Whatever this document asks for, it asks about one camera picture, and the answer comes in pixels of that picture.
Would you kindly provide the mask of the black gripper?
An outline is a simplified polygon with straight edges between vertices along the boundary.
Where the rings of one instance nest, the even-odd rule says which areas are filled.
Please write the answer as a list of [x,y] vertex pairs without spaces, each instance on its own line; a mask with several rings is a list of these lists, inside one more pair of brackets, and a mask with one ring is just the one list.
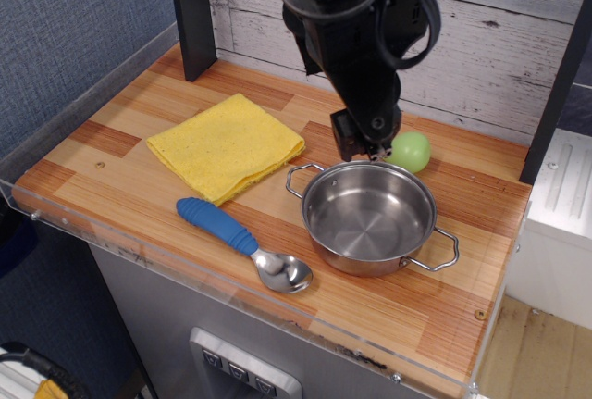
[[372,46],[329,46],[319,64],[345,105],[330,115],[341,159],[364,155],[366,144],[370,161],[389,158],[401,125],[396,69]]

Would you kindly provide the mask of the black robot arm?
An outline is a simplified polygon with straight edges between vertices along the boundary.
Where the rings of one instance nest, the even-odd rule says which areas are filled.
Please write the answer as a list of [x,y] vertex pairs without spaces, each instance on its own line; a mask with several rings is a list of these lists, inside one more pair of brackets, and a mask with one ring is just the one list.
[[401,128],[399,71],[438,41],[437,0],[282,0],[305,71],[324,74],[345,105],[331,116],[340,156],[387,157]]

